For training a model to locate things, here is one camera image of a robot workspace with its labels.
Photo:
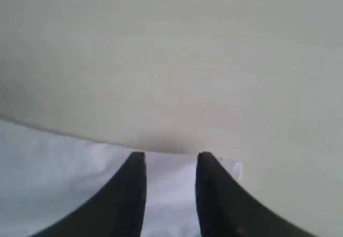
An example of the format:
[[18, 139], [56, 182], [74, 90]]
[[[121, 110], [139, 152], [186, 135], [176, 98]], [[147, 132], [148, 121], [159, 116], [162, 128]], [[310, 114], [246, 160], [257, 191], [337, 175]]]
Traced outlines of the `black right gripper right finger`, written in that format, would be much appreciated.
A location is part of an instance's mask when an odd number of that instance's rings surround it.
[[202, 236], [311, 236], [252, 197], [210, 152], [198, 154], [195, 193]]

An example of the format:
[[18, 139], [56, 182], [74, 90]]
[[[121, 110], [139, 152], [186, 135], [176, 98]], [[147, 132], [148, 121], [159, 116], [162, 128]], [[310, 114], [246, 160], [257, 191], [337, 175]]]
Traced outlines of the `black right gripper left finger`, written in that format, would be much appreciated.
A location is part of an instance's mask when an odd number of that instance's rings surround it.
[[133, 152], [94, 196], [36, 236], [140, 236], [146, 192], [145, 155]]

